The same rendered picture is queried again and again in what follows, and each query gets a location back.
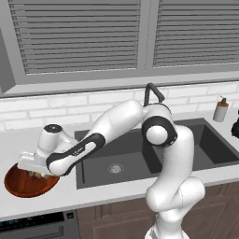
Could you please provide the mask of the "grey window blind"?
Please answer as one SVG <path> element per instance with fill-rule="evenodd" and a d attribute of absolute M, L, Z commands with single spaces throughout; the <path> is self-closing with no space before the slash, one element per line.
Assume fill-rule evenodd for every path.
<path fill-rule="evenodd" d="M 155 67 L 239 63 L 239 0 L 159 0 Z"/>
<path fill-rule="evenodd" d="M 137 66 L 141 0 L 7 0 L 24 72 Z"/>

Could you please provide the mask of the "dark grey sink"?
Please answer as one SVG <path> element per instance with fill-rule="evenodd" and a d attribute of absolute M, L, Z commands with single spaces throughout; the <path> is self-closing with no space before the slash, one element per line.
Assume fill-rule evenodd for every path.
<path fill-rule="evenodd" d="M 203 118 L 178 120 L 194 135 L 194 171 L 239 163 L 239 152 Z M 84 189 L 156 177 L 163 149 L 146 142 L 139 129 L 114 140 L 76 165 L 77 188 Z"/>

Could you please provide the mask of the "grey dishwasher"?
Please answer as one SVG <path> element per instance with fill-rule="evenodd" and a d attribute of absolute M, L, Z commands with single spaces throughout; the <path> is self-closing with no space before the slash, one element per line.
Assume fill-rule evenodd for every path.
<path fill-rule="evenodd" d="M 75 210 L 0 221 L 0 239 L 80 239 Z"/>

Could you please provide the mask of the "black appliance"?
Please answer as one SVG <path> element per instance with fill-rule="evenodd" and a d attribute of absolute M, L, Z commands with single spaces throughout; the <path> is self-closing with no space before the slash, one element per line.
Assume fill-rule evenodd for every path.
<path fill-rule="evenodd" d="M 239 139 L 239 110 L 238 110 L 238 119 L 233 124 L 232 129 L 231 129 L 231 133 L 232 133 L 232 136 Z"/>

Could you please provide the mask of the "grey window frame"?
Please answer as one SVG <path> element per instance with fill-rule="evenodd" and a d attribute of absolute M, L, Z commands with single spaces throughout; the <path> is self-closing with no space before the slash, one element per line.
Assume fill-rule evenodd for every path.
<path fill-rule="evenodd" d="M 173 86 L 239 80 L 239 63 L 155 67 L 158 6 L 159 0 L 141 0 L 136 68 L 27 75 L 8 1 L 0 0 L 0 97 L 130 89 L 149 82 Z"/>

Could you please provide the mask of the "black tap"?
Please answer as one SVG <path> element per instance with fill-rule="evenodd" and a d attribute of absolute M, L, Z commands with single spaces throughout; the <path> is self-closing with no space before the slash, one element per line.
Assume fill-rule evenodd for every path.
<path fill-rule="evenodd" d="M 158 101 L 162 103 L 165 99 L 163 94 L 158 90 L 158 88 L 153 83 L 148 83 L 145 88 L 145 97 L 144 97 L 144 106 L 147 106 L 149 104 L 149 92 L 153 91 L 153 93 L 158 98 Z"/>

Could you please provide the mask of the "white soap dispenser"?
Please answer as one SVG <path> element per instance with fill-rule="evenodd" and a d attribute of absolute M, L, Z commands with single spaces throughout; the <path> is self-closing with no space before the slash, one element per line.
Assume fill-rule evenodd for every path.
<path fill-rule="evenodd" d="M 216 122 L 222 122 L 225 119 L 229 104 L 227 103 L 226 97 L 221 97 L 221 100 L 218 101 L 213 120 Z"/>

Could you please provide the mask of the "reddish brown wooden bowl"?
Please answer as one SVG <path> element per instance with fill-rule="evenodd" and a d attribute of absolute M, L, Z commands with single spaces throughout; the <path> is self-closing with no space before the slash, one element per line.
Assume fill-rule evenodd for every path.
<path fill-rule="evenodd" d="M 15 163 L 6 173 L 4 184 L 8 192 L 21 198 L 37 197 L 51 190 L 59 181 L 58 176 L 35 177 Z"/>

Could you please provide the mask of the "brown wooden cupboard door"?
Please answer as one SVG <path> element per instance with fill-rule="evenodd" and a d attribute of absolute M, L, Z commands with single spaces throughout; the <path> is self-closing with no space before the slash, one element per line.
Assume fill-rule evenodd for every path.
<path fill-rule="evenodd" d="M 182 228 L 190 239 L 239 239 L 239 182 L 206 187 Z"/>
<path fill-rule="evenodd" d="M 81 239 L 145 239 L 155 217 L 144 198 L 77 210 Z"/>

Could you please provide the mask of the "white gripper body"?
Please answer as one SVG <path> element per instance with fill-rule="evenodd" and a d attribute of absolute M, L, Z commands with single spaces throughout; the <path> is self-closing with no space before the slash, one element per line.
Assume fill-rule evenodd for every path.
<path fill-rule="evenodd" d="M 29 172 L 51 175 L 51 172 L 46 165 L 46 159 L 39 157 L 35 153 L 22 152 L 18 162 L 18 168 Z"/>

